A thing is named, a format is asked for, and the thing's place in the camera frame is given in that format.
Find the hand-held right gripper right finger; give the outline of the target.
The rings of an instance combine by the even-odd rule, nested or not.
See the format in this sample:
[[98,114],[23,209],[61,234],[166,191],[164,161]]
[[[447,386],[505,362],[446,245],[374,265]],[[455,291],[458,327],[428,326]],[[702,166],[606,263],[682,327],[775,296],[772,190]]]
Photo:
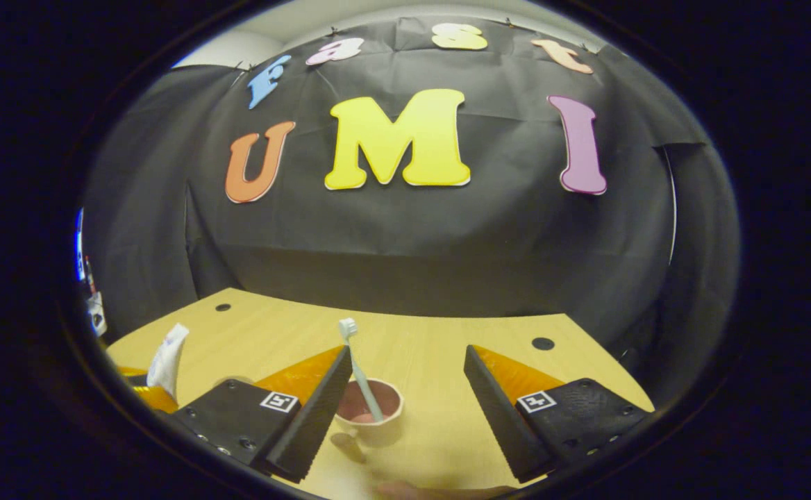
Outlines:
[[563,382],[476,344],[464,374],[519,482],[599,455],[649,415],[593,378]]

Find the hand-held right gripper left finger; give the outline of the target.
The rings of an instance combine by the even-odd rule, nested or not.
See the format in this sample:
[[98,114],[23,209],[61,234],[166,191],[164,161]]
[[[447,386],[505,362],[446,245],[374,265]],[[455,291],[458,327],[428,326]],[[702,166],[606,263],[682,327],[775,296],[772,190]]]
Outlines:
[[260,474],[306,478],[351,378],[345,345],[249,384],[224,379],[169,420],[206,449]]

